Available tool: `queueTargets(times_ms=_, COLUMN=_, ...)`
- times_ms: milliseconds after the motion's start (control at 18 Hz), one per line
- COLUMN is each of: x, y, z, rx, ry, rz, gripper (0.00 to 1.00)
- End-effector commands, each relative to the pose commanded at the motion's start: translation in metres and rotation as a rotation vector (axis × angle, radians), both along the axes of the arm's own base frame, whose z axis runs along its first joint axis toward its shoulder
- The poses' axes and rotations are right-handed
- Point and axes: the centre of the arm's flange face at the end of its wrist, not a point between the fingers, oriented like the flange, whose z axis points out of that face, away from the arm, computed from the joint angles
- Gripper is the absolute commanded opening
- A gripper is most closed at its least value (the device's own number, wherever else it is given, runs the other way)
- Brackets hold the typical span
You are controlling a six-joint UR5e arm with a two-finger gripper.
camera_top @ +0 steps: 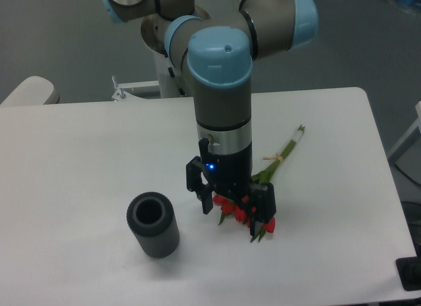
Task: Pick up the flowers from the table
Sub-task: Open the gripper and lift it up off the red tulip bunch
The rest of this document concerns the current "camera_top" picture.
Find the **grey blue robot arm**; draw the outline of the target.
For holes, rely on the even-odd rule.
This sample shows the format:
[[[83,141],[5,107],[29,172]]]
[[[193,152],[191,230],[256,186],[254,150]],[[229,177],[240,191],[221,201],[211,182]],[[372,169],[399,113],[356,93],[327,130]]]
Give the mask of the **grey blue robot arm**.
[[[195,0],[103,0],[110,17],[128,22],[157,16],[181,89],[193,98],[199,155],[186,166],[186,183],[213,208],[218,194],[245,213],[251,235],[276,213],[274,188],[252,177],[251,73],[253,63],[298,48],[318,32],[313,0],[237,0],[228,18],[204,19]]]

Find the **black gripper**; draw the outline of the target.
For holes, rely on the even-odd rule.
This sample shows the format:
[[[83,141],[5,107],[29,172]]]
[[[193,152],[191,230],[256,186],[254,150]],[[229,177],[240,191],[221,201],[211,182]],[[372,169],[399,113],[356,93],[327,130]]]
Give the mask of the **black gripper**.
[[[250,219],[250,235],[256,236],[276,214],[276,200],[272,183],[251,182],[252,147],[229,155],[212,154],[208,147],[199,151],[201,158],[195,156],[186,165],[187,190],[196,193],[205,215],[213,209],[213,191],[239,204]]]

